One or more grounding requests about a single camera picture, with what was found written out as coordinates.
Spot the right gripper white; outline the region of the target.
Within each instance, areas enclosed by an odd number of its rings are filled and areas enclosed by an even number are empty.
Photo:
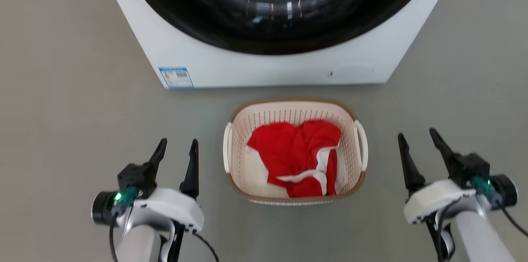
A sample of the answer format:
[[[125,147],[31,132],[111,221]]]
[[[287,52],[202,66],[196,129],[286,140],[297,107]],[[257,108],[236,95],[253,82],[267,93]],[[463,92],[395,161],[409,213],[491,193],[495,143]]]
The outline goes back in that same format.
[[[438,225],[441,216],[450,219],[466,211],[486,219],[489,211],[517,204],[517,187],[509,177],[490,176],[490,164],[479,155],[454,152],[434,128],[429,128],[429,134],[434,147],[441,153],[449,179],[426,187],[426,180],[410,155],[407,140],[402,133],[398,134],[404,185],[409,198],[404,205],[408,223],[431,220]]]

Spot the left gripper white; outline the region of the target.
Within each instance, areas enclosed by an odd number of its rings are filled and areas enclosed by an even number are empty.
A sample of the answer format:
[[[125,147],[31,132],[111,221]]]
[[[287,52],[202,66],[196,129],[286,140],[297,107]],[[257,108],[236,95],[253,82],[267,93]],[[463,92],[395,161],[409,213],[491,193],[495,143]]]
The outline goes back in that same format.
[[[159,231],[176,232],[182,225],[185,231],[200,232],[204,226],[204,214],[196,202],[199,195],[199,143],[193,139],[185,179],[175,189],[156,189],[156,176],[164,159],[167,139],[162,138],[151,158],[141,164],[128,164],[118,174],[120,191],[100,192],[91,208],[91,218],[96,224],[110,226],[112,209],[125,200],[126,189],[134,187],[141,192],[140,198],[127,206],[115,221],[115,226],[128,232],[136,226],[151,226]]]

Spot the beige plastic laundry basket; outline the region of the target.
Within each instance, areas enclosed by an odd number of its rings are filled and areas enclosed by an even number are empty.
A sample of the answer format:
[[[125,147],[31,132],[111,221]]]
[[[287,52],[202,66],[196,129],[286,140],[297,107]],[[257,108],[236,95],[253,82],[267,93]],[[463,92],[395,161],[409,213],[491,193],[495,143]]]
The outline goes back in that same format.
[[[241,163],[252,133],[261,125],[275,122],[300,125],[307,120],[326,120],[341,129],[341,143],[336,149],[338,193],[314,198],[264,198],[243,192]],[[243,104],[230,117],[223,134],[223,165],[234,192],[249,202],[274,206],[330,203],[352,196],[362,187],[368,166],[368,140],[355,112],[339,101],[315,98],[256,100]]]

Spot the white cloth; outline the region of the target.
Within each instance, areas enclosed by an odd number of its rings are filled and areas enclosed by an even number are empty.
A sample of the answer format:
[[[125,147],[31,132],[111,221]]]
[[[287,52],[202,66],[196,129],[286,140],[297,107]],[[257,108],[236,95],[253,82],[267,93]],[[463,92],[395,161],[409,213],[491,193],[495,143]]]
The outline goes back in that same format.
[[[258,151],[245,146],[241,163],[241,190],[251,196],[288,198],[284,187],[268,183],[268,175]]]

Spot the blue energy label sticker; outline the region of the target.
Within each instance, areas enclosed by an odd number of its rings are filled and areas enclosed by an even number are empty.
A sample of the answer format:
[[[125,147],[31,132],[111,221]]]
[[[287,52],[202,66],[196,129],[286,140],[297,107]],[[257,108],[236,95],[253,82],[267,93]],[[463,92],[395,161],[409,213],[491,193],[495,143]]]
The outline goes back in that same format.
[[[190,74],[185,67],[158,68],[163,82],[168,89],[194,88]]]

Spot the red garment with white trim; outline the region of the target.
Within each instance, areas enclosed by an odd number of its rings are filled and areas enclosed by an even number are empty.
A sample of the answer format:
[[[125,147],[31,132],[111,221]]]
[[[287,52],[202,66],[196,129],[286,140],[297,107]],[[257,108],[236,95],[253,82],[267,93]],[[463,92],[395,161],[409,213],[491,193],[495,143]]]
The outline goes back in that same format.
[[[285,189],[290,198],[335,196],[341,134],[324,120],[271,123],[258,127],[247,146],[258,153],[267,183]]]

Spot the white front-load washing machine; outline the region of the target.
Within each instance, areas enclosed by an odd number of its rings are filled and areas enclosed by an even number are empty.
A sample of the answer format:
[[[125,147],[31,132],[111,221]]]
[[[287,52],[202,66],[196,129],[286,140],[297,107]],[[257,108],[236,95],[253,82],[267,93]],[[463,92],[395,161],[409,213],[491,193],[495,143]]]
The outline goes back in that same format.
[[[371,31],[322,50],[257,55],[215,47],[180,31],[145,0],[116,0],[162,85],[158,68],[185,67],[196,88],[373,85],[393,74],[438,0],[411,0]]]

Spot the black round washer door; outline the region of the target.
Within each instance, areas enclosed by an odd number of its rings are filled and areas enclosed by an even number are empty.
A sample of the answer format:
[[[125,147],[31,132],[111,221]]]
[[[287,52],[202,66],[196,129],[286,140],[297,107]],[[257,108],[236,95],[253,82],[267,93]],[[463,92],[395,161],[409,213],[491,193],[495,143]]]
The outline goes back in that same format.
[[[145,0],[206,44],[257,55],[312,52],[378,27],[411,0]]]

